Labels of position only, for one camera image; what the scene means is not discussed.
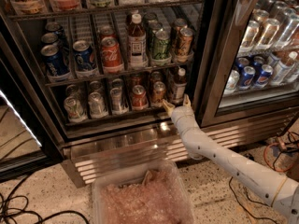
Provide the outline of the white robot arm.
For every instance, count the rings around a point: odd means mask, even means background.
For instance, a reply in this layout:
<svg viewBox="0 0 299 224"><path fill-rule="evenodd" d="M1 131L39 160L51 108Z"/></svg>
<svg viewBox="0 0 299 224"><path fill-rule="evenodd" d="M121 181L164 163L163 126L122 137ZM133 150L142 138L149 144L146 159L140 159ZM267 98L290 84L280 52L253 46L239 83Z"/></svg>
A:
<svg viewBox="0 0 299 224"><path fill-rule="evenodd" d="M183 105L175 107L163 100L163 107L178 130L189 156L209 158L232 177L253 191L268 206L288 219L288 224L299 224L299 183L258 162L222 147L204 133L193 113L187 94Z"/></svg>

